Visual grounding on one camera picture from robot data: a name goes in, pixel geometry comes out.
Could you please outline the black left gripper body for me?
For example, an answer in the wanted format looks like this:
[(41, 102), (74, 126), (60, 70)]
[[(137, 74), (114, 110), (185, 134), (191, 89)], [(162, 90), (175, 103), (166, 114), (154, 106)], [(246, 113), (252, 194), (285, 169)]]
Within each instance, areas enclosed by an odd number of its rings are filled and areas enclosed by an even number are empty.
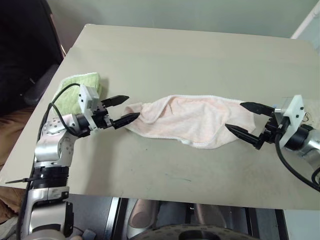
[(113, 120), (109, 117), (108, 107), (112, 107), (110, 98), (98, 102), (93, 108), (92, 119), (99, 129), (106, 129), (114, 126)]

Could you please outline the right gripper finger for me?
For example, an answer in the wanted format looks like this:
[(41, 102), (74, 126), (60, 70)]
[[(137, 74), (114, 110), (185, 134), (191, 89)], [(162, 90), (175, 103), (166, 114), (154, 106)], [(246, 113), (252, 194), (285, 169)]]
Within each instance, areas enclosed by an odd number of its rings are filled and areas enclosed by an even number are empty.
[(251, 144), (257, 150), (260, 150), (262, 145), (264, 144), (263, 138), (261, 136), (257, 137), (249, 133), (246, 129), (242, 127), (232, 124), (225, 124), (225, 127), (237, 138)]
[(254, 114), (265, 115), (268, 117), (271, 117), (275, 111), (273, 107), (256, 102), (242, 102), (240, 105)]

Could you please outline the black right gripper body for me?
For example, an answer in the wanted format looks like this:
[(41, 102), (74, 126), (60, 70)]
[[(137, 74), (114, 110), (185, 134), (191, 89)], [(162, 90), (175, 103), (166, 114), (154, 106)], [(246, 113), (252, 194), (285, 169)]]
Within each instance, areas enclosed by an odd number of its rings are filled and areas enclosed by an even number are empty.
[(282, 124), (278, 124), (277, 119), (273, 113), (264, 113), (268, 120), (264, 126), (263, 131), (259, 135), (260, 143), (275, 143), (277, 135), (284, 135), (285, 129)]

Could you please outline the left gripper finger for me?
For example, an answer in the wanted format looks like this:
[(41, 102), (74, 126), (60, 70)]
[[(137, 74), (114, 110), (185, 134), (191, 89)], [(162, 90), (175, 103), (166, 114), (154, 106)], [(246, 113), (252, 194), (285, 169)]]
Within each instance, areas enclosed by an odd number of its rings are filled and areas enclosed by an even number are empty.
[(104, 108), (115, 107), (127, 101), (130, 97), (127, 95), (116, 95), (101, 101)]
[(117, 120), (112, 120), (111, 125), (116, 130), (116, 129), (119, 129), (119, 128), (122, 128), (124, 126), (129, 125), (130, 123), (135, 121), (139, 116), (140, 116), (139, 112), (128, 113), (126, 115), (123, 115), (121, 118), (119, 118)]

